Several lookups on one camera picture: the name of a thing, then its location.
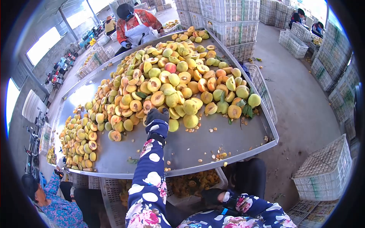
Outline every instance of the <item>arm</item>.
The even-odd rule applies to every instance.
[[[161,136],[160,141],[167,137],[169,125],[168,110],[160,113],[152,109],[147,115],[146,133]],[[127,227],[157,225],[171,227],[165,219],[166,182],[164,174],[163,143],[157,139],[145,142],[140,160],[134,173],[132,187],[129,189]]]

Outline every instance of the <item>window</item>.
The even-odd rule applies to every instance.
[[[9,127],[11,116],[13,115],[16,100],[20,94],[19,89],[16,87],[12,79],[8,82],[8,91],[6,94],[6,126],[7,126],[7,136],[9,135]]]
[[[29,49],[27,56],[33,66],[43,58],[43,56],[61,39],[57,29],[51,28]]]

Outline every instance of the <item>blue floral shirt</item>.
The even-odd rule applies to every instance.
[[[75,202],[69,202],[57,196],[61,180],[53,172],[51,180],[44,187],[46,199],[51,200],[48,206],[42,206],[43,213],[56,225],[62,228],[87,228],[82,212]]]
[[[146,127],[146,132],[166,138],[168,127],[165,121],[154,120]],[[166,192],[162,144],[150,139],[143,146],[128,192],[126,227],[171,227],[165,218]],[[256,196],[241,194],[236,210],[245,216],[221,215],[217,210],[198,212],[184,220],[178,228],[296,227],[278,203],[272,204]]]

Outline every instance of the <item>metal tray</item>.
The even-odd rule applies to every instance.
[[[64,99],[61,99],[56,123],[56,132],[62,131],[64,122],[70,115],[74,115],[72,111],[76,106],[79,104],[84,105],[94,98],[94,93],[100,85],[101,80],[110,78],[110,73],[115,70],[116,65],[120,63],[122,59],[134,51],[140,50],[148,45],[155,46],[159,42],[171,40],[171,35],[172,34],[163,36],[155,41],[140,45],[135,49],[131,49],[114,57],[74,85],[63,96]],[[247,83],[254,89],[254,92],[258,94],[237,60],[234,59],[231,53],[214,35],[211,33],[209,33],[209,35],[211,38],[203,40],[200,45],[215,45],[217,56],[224,55],[226,62],[231,64],[232,67],[240,69]],[[113,62],[114,65],[108,67],[106,70],[102,70],[110,62]],[[204,107],[205,105],[199,110],[198,114],[204,112]],[[171,168],[171,171],[166,172],[166,177],[196,173],[221,167],[224,162],[234,163],[277,145],[279,136],[267,109],[264,105],[261,105],[259,111],[261,115],[255,116],[252,120],[248,120],[248,125],[242,124],[242,129],[240,127],[240,119],[234,120],[232,125],[229,125],[228,119],[222,117],[222,115],[203,115],[200,121],[201,127],[196,132],[189,133],[185,132],[183,120],[180,118],[178,120],[180,124],[178,131],[169,132],[166,139],[167,144],[164,147],[164,161],[165,163],[171,161],[171,165],[165,165],[165,167]],[[214,127],[218,130],[210,133],[208,130]],[[269,137],[268,143],[265,143],[264,141],[265,136]],[[121,142],[110,141],[107,131],[104,131],[104,134],[98,132],[97,160],[94,164],[94,168],[97,172],[69,170],[75,173],[97,177],[132,179],[137,165],[130,164],[126,162],[126,160],[129,156],[132,158],[139,158],[137,150],[142,150],[146,137],[145,128],[141,123],[134,126],[133,131],[127,132],[126,136],[122,134]],[[59,148],[59,146],[61,146],[61,142],[58,137],[55,137],[55,148]],[[227,156],[226,159],[221,161],[213,162],[211,151],[217,154],[219,147],[223,147],[227,154],[228,152],[231,152],[231,156]]]

